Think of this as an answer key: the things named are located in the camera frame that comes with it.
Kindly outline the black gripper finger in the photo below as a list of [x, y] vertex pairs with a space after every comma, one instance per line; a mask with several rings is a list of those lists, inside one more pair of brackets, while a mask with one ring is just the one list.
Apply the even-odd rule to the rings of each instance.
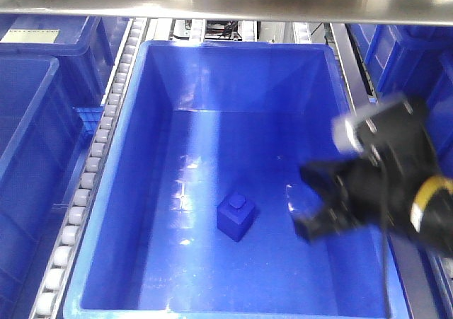
[[354, 226], [351, 214], [339, 207], [322, 207], [311, 216], [293, 213], [292, 222], [295, 233], [307, 242]]
[[350, 167], [348, 161], [309, 161], [299, 167], [302, 181], [323, 201], [348, 199], [345, 176]]

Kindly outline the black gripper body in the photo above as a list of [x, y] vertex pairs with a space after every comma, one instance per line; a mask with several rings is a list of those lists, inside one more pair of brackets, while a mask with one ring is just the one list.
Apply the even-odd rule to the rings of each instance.
[[407, 234], [442, 233], [442, 171], [426, 129], [424, 100], [408, 98], [359, 126], [362, 153], [349, 154], [348, 199], [332, 199], [354, 226], [380, 221]]

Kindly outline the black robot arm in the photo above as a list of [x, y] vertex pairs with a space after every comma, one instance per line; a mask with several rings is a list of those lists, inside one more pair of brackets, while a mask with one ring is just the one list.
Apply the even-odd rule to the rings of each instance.
[[419, 98], [388, 100], [332, 123], [339, 161], [312, 161], [302, 181], [322, 201], [311, 216], [292, 217], [296, 233], [313, 240], [379, 224], [382, 229], [452, 254], [452, 179], [439, 165]]

